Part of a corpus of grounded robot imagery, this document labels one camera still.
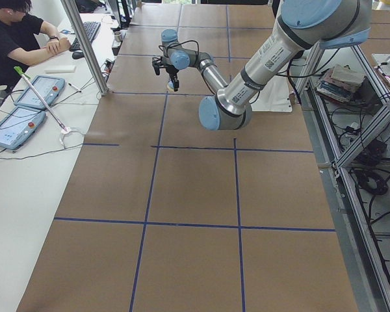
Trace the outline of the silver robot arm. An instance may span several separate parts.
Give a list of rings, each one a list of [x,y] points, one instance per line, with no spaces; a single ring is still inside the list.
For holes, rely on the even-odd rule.
[[[240,129],[251,120],[250,100],[297,53],[315,44],[321,49],[339,49],[366,41],[371,10],[370,1],[282,1],[272,34],[230,83],[208,53],[184,48],[173,29],[162,32],[162,56],[154,57],[152,66],[157,75],[166,70],[175,91],[178,71],[196,68],[214,92],[201,100],[200,123],[212,131]]]

